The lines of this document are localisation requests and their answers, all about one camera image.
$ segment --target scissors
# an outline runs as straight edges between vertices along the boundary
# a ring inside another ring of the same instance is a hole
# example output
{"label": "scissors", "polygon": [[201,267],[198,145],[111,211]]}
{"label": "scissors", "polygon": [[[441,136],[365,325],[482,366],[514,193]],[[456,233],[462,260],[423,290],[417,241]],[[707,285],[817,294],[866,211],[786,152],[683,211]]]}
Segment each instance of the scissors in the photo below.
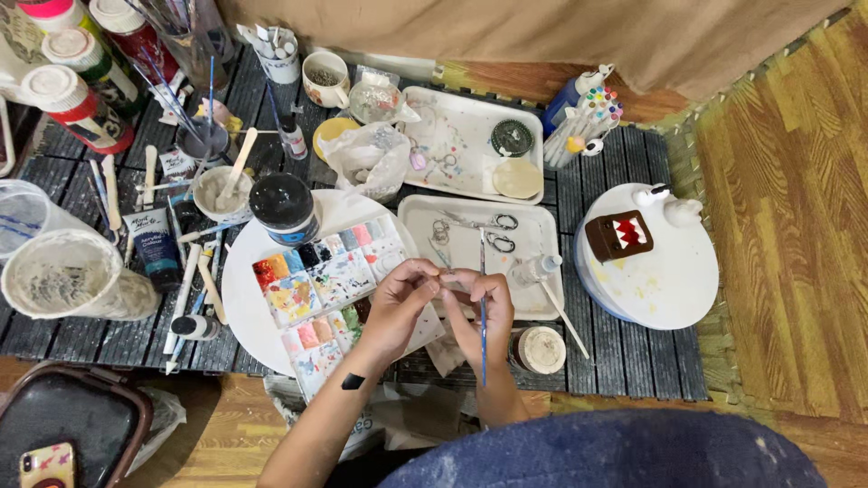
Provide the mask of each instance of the scissors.
{"label": "scissors", "polygon": [[[454,223],[459,227],[466,228],[499,228],[502,230],[515,230],[518,228],[518,219],[510,214],[496,214],[491,217],[490,221],[487,222],[476,222],[465,219],[461,215],[453,214],[452,212],[447,212],[446,210],[439,210],[439,212],[445,215],[450,222]],[[490,232],[488,230],[485,232],[485,240],[489,243],[490,246],[495,248],[497,251],[508,254],[516,250],[516,243],[510,239],[509,237],[503,234],[497,234],[494,232]]]}

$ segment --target phone case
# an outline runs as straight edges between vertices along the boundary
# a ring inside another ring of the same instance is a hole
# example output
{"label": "phone case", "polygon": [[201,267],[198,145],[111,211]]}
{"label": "phone case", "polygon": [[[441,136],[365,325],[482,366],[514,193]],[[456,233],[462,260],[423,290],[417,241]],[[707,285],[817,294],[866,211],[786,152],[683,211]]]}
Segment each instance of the phone case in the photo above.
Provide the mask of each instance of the phone case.
{"label": "phone case", "polygon": [[[28,456],[29,467],[25,466]],[[21,488],[75,488],[74,461],[72,445],[69,442],[25,452],[18,465]]]}

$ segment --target ceramic mug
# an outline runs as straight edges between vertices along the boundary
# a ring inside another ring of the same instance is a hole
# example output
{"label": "ceramic mug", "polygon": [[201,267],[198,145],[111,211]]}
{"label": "ceramic mug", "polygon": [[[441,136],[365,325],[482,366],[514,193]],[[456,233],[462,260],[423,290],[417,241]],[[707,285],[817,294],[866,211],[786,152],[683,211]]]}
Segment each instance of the ceramic mug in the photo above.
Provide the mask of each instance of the ceramic mug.
{"label": "ceramic mug", "polygon": [[[330,87],[312,82],[310,74],[317,69],[328,69],[338,77],[338,82]],[[350,91],[350,77],[347,75],[346,63],[340,56],[328,51],[311,54],[301,65],[301,77],[305,85],[305,93],[320,107],[327,109],[349,107],[350,99],[346,94]]]}

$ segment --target teacup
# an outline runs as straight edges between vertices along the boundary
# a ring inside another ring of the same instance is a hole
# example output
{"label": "teacup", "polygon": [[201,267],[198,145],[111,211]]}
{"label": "teacup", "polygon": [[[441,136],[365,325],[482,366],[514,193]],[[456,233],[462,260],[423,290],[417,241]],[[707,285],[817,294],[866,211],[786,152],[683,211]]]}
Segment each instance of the teacup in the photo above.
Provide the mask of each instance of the teacup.
{"label": "teacup", "polygon": [[[301,76],[305,93],[320,107],[346,109],[350,105],[346,95],[350,91],[350,77],[347,75],[346,63],[340,56],[328,51],[311,54],[301,65]],[[322,82],[324,76],[331,76],[337,81],[330,86],[314,82]]]}

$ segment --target red paint bottle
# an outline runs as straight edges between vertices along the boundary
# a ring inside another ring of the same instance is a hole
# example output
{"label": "red paint bottle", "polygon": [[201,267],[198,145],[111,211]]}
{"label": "red paint bottle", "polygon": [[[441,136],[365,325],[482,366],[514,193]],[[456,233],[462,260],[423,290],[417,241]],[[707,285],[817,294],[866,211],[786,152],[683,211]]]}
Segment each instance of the red paint bottle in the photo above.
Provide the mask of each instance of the red paint bottle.
{"label": "red paint bottle", "polygon": [[41,66],[21,84],[37,107],[94,152],[112,155],[133,143],[133,130],[72,69]]}
{"label": "red paint bottle", "polygon": [[124,0],[91,0],[89,7],[90,15],[151,83],[160,84],[160,77],[154,73],[141,48],[145,48],[166,81],[172,81],[178,72],[178,63],[169,54],[166,45],[157,38],[154,28],[145,22],[145,17]]}

